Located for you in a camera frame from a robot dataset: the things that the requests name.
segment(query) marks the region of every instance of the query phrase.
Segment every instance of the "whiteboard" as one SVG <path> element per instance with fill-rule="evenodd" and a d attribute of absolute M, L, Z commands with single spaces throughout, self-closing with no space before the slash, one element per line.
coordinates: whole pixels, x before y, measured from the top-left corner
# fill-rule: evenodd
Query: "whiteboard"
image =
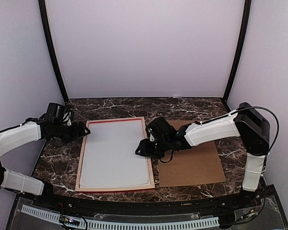
<path fill-rule="evenodd" d="M 222 97 L 243 0 L 47 0 L 70 98 Z"/>
<path fill-rule="evenodd" d="M 76 191 L 154 188 L 150 159 L 135 154 L 145 135 L 143 117 L 87 122 Z"/>

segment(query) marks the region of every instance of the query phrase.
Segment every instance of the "wooden frame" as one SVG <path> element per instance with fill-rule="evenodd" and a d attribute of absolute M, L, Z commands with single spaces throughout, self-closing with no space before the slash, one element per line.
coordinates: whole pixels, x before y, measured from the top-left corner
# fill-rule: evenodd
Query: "wooden frame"
<path fill-rule="evenodd" d="M 130 120 L 141 120 L 143 138 L 147 138 L 147 134 L 145 131 L 144 117 L 131 117 L 131 118 L 117 118 L 117 119 L 87 121 L 86 127 L 89 127 L 89 125 L 92 123 L 130 121 Z M 153 174 L 153 167 L 152 167 L 151 159 L 147 158 L 147 157 L 146 157 L 146 161 L 147 161 L 147 166 L 148 166 L 148 175 L 149 175 L 149 183 L 150 183 L 149 185 L 117 187 L 117 188 L 81 188 L 80 187 L 80 177 L 81 177 L 82 164 L 83 164 L 83 159 L 84 159 L 85 144 L 86 144 L 86 137 L 83 138 L 82 146 L 81 146 L 78 172 L 77 172 L 77 180 L 76 180 L 76 189 L 75 189 L 76 192 L 119 192 L 119 191 L 147 190 L 147 189 L 154 189 L 155 188 L 154 174 Z"/>

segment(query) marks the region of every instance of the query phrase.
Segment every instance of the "brown paper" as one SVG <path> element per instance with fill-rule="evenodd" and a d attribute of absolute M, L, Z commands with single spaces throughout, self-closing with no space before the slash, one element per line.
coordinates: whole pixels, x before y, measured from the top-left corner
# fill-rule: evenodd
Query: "brown paper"
<path fill-rule="evenodd" d="M 168 121 L 178 129 L 194 121 Z M 170 159 L 171 151 L 166 152 L 163 161 Z M 159 161 L 159 186 L 176 187 L 225 182 L 226 178 L 213 141 L 192 149 L 174 152 L 169 163 Z"/>

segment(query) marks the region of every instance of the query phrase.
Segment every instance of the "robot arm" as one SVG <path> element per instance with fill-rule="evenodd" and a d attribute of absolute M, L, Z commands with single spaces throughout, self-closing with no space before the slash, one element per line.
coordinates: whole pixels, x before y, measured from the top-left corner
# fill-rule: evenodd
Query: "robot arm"
<path fill-rule="evenodd" d="M 76 138 L 90 134 L 83 122 L 73 122 L 73 112 L 63 105 L 50 103 L 47 113 L 41 118 L 28 118 L 26 122 L 0 132 L 0 158 L 24 144 L 40 139 L 60 138 L 69 143 Z M 42 195 L 42 181 L 13 172 L 2 167 L 0 162 L 0 188 Z"/>
<path fill-rule="evenodd" d="M 247 150 L 247 162 L 242 188 L 255 191 L 269 153 L 269 122 L 248 103 L 223 116 L 184 125 L 175 130 L 159 117 L 147 126 L 149 139 L 140 142 L 137 155 L 160 159 L 168 150 L 190 149 L 201 143 L 228 137 L 241 137 Z"/>

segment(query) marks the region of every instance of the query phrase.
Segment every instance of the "black marble tabletop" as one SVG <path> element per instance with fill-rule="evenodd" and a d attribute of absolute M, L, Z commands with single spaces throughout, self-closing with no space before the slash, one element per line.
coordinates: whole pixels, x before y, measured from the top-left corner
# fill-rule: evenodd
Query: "black marble tabletop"
<path fill-rule="evenodd" d="M 99 120 L 144 116 L 148 124 L 163 116 L 168 120 L 205 121 L 226 113 L 220 99 L 216 98 L 116 98 L 75 99 L 67 104 L 75 112 L 75 120 Z M 156 189 L 154 191 L 118 193 L 75 192 L 77 169 L 82 139 L 58 147 L 48 141 L 37 162 L 34 176 L 54 185 L 59 195 L 93 200 L 121 202 L 185 201 L 238 193 L 241 189 L 245 148 L 240 138 L 215 141 L 226 182 L 184 187 L 159 187 L 158 162 L 152 160 Z"/>

